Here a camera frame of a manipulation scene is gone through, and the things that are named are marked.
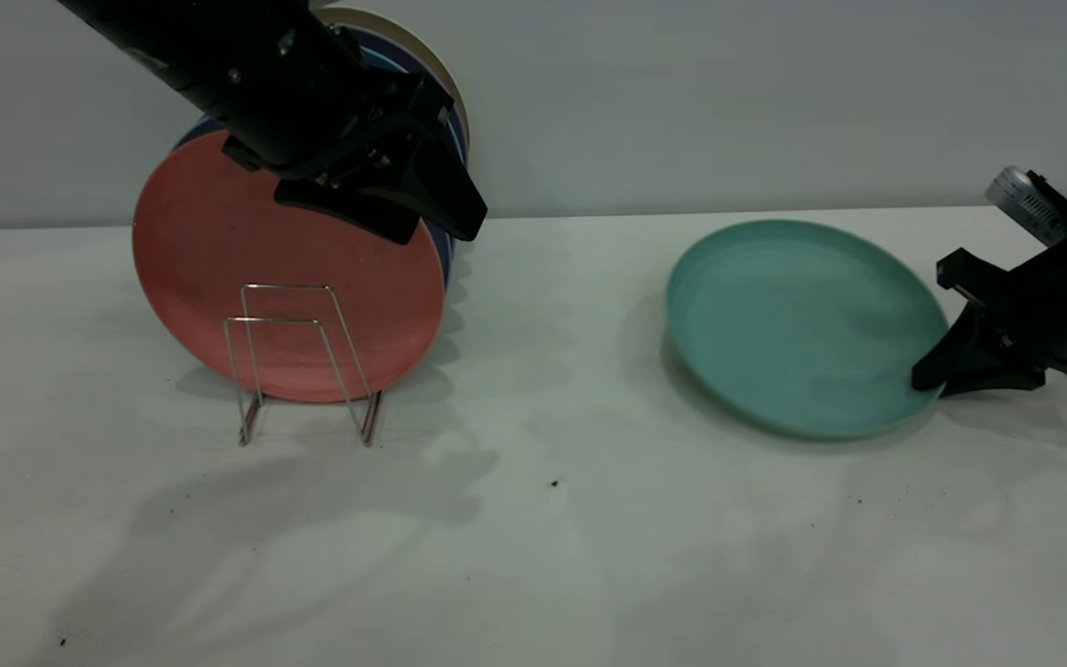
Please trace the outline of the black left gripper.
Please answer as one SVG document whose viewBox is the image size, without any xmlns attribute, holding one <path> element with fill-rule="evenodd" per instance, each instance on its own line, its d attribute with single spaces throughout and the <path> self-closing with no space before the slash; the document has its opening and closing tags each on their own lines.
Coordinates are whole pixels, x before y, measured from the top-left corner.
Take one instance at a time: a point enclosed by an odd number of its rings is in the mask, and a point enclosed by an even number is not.
<svg viewBox="0 0 1067 667">
<path fill-rule="evenodd" d="M 428 73 L 386 72 L 343 57 L 221 63 L 229 150 L 251 169 L 285 178 L 274 190 L 280 206 L 334 217 L 395 245 L 409 244 L 421 219 L 453 239 L 477 239 L 488 207 L 458 156 L 450 96 Z M 403 156 L 399 205 L 306 179 Z"/>
</svg>

